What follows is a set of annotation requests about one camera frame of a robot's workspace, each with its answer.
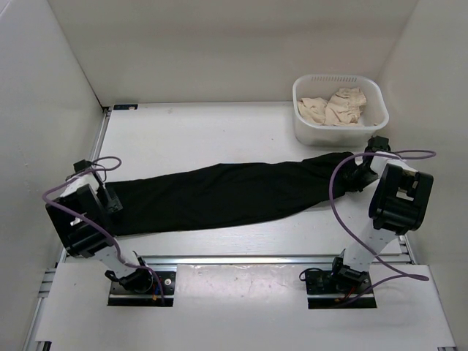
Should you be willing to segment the black trousers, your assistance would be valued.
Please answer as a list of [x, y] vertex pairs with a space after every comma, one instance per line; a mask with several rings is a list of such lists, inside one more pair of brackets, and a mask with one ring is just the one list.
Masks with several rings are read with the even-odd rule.
[[184, 173], [108, 182], [123, 209], [115, 234], [208, 230], [283, 219], [331, 195], [362, 190], [348, 152], [300, 162], [217, 164]]

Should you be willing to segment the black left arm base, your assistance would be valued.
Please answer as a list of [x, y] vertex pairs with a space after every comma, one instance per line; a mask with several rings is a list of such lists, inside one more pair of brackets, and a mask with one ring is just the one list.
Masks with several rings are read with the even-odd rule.
[[111, 281], [108, 306], [172, 307], [176, 289], [176, 270], [156, 271], [162, 285], [147, 271], [138, 269], [130, 276], [118, 279], [113, 271], [105, 276]]

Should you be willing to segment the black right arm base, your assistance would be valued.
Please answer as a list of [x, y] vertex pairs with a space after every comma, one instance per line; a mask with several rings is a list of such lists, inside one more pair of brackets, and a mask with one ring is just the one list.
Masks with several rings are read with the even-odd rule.
[[309, 309], [375, 309], [368, 272], [359, 272], [336, 258], [332, 268], [307, 268], [299, 273], [306, 285]]

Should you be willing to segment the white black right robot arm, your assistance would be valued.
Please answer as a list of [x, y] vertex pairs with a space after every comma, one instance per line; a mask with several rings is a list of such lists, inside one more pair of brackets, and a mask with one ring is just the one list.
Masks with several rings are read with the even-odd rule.
[[[347, 157], [333, 170], [328, 186], [333, 214], [354, 240], [335, 257], [328, 274], [329, 285], [340, 293], [364, 283], [371, 264], [392, 240], [419, 229], [434, 184], [432, 175], [410, 167], [400, 153], [393, 153], [385, 137], [369, 139], [365, 151], [357, 156], [362, 159], [361, 164], [346, 173], [342, 168], [354, 163], [356, 156]], [[369, 204], [369, 219], [359, 235], [352, 233], [336, 210], [334, 188], [338, 176], [358, 191], [378, 182]]]

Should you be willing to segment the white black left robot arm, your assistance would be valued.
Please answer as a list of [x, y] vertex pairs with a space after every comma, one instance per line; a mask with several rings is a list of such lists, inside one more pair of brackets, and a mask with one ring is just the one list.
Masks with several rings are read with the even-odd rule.
[[68, 255], [101, 262], [105, 276], [125, 290], [148, 293], [156, 279], [143, 258], [125, 255], [113, 231], [123, 206], [101, 173], [115, 170], [94, 161], [74, 163], [65, 183], [42, 195], [45, 210]]

